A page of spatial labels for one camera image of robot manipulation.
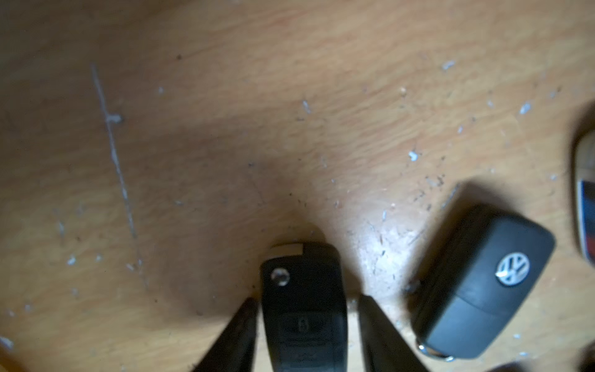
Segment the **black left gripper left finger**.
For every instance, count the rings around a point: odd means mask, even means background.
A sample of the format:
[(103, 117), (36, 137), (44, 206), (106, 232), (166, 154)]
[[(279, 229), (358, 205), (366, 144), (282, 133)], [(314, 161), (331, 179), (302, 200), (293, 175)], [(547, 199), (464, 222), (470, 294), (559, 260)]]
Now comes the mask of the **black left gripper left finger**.
[(259, 302), (247, 298), (193, 372), (251, 372), (257, 344)]

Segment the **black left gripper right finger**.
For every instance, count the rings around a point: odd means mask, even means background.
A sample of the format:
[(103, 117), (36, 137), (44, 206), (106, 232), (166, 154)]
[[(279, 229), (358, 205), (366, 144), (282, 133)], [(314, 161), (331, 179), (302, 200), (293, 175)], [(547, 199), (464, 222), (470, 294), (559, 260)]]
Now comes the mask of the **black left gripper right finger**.
[(429, 371), (371, 296), (359, 297), (358, 318), (365, 371)]

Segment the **black flip car key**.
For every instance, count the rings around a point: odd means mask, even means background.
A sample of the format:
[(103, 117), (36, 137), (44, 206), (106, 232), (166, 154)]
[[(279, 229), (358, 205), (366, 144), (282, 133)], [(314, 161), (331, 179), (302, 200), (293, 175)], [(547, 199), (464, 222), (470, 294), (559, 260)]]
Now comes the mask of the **black flip car key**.
[(328, 243), (272, 247), (260, 265), (261, 307), (275, 371), (345, 371), (348, 321), (339, 251)]

